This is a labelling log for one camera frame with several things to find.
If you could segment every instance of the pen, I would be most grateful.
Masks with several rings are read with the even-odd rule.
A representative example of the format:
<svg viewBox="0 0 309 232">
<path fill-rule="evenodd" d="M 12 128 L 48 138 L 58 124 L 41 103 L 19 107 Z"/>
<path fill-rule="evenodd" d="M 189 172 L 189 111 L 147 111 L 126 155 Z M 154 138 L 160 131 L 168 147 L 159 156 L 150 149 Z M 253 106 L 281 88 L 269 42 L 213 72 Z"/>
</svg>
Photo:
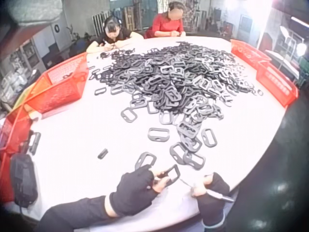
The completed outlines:
<svg viewBox="0 0 309 232">
<path fill-rule="evenodd" d="M 184 180 L 180 179 L 185 185 L 193 188 L 191 185 L 189 185 L 188 183 L 186 183 Z M 226 197 L 218 192 L 215 192 L 213 190 L 210 190 L 210 189 L 206 189 L 206 192 L 208 195 L 210 195 L 211 197 L 213 198 L 216 198 L 218 200 L 221 200 L 221 201 L 225 201 L 225 202 L 228 202 L 228 203 L 233 203 L 234 202 L 234 199 L 231 198 L 231 197 Z"/>
</svg>

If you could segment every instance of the round white table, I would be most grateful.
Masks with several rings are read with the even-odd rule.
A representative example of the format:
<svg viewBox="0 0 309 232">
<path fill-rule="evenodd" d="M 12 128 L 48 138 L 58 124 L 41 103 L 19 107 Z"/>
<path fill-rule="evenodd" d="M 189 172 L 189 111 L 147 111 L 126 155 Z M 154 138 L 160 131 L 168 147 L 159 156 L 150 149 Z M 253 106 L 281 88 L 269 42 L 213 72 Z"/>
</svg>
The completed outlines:
<svg viewBox="0 0 309 232">
<path fill-rule="evenodd" d="M 155 38 L 128 48 L 135 47 L 136 53 L 142 53 L 155 47 L 178 45 L 176 41 L 231 51 L 230 42 L 207 37 Z M 102 60 L 97 57 L 99 53 L 88 55 L 89 67 L 103 68 L 112 63 L 111 58 Z M 281 123 L 285 109 L 256 81 L 256 70 L 236 59 L 245 66 L 248 79 L 264 95 L 240 93 L 234 97 L 230 108 L 217 102 L 223 110 L 224 119 L 208 118 L 201 129 L 211 128 L 218 145 L 213 148 L 203 145 L 198 152 L 206 157 L 202 170 L 178 165 L 184 180 L 191 181 L 215 171 L 234 189 L 260 160 Z M 147 108 L 134 110 L 138 118 L 127 123 L 120 112 L 129 107 L 131 95 L 121 93 L 112 96 L 108 87 L 106 93 L 95 96 L 94 91 L 104 86 L 99 81 L 88 80 L 79 101 L 56 109 L 49 113 L 52 116 L 33 123 L 31 129 L 42 133 L 36 155 L 32 157 L 39 197 L 30 209 L 23 211 L 25 215 L 40 219 L 56 204 L 114 191 L 121 175 L 133 171 L 135 162 L 145 151 L 157 156 L 157 168 L 166 169 L 175 164 L 169 148 L 180 141 L 176 127 L 161 125 L 159 114 L 149 115 Z M 169 129 L 170 139 L 165 143 L 150 141 L 147 134 L 151 127 Z M 100 160 L 97 156 L 104 148 L 109 152 Z M 7 208 L 18 212 L 13 203 L 7 204 Z M 178 180 L 165 189 L 152 206 L 139 214 L 110 225 L 94 226 L 90 230 L 152 231 L 182 222 L 197 213 L 197 202 L 190 197 L 190 188 Z"/>
</svg>

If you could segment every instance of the headphones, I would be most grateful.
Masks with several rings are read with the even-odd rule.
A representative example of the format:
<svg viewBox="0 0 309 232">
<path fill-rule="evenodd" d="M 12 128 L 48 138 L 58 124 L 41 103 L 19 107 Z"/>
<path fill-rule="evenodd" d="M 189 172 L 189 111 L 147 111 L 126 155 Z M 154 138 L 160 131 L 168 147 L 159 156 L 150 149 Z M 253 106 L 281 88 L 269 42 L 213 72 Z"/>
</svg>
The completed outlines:
<svg viewBox="0 0 309 232">
<path fill-rule="evenodd" d="M 118 17 L 116 17 L 114 15 L 112 15 L 112 16 L 117 19 L 117 21 L 119 23 L 119 26 L 121 28 L 122 27 L 122 21 L 120 20 L 120 18 L 118 18 Z M 104 22 L 103 22 L 103 31 L 105 32 L 105 23 Z"/>
</svg>

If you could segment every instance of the orange plastic basket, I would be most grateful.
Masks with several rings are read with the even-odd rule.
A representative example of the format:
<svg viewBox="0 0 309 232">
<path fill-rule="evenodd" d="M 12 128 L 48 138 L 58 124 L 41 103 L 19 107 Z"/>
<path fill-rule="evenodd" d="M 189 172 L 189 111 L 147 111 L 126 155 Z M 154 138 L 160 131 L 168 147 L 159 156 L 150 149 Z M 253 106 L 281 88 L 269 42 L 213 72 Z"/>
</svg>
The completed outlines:
<svg viewBox="0 0 309 232">
<path fill-rule="evenodd" d="M 19 151 L 19 145 L 28 139 L 32 120 L 22 104 L 11 111 L 0 130 L 0 160 Z"/>
<path fill-rule="evenodd" d="M 243 61 L 247 62 L 254 69 L 258 69 L 259 62 L 269 62 L 271 58 L 265 55 L 263 52 L 257 50 L 251 45 L 238 40 L 231 40 L 232 43 L 232 53 Z"/>
<path fill-rule="evenodd" d="M 41 114 L 80 99 L 88 77 L 87 53 L 79 54 L 45 71 L 25 104 Z"/>
<path fill-rule="evenodd" d="M 4 153 L 0 166 L 0 202 L 12 202 L 14 193 L 10 178 L 10 157 Z"/>
<path fill-rule="evenodd" d="M 260 62 L 256 79 L 269 90 L 283 107 L 298 98 L 297 87 L 271 63 Z"/>
</svg>

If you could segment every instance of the black glove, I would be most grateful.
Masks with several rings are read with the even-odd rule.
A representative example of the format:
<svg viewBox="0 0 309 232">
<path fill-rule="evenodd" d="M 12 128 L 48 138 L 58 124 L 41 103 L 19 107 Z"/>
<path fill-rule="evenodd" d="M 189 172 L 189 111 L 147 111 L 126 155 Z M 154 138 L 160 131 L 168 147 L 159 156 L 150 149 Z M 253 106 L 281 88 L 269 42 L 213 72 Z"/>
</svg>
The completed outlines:
<svg viewBox="0 0 309 232">
<path fill-rule="evenodd" d="M 210 185 L 205 185 L 205 187 L 221 193 L 224 196 L 228 195 L 230 192 L 229 185 L 217 173 L 213 173 L 212 183 Z M 206 193 L 197 197 L 197 204 L 205 226 L 213 226 L 223 220 L 224 201 L 215 199 Z"/>
<path fill-rule="evenodd" d="M 132 216 L 152 204 L 158 193 L 152 189 L 154 174 L 149 164 L 121 177 L 117 191 L 110 194 L 110 202 L 118 216 Z"/>
</svg>

